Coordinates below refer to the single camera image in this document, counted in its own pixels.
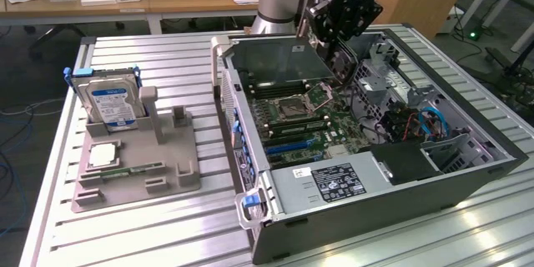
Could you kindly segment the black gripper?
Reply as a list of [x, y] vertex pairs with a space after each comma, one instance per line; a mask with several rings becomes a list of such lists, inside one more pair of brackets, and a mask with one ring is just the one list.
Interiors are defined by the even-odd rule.
[[315, 44], [359, 36], [381, 15], [375, 0], [307, 0], [306, 35]]

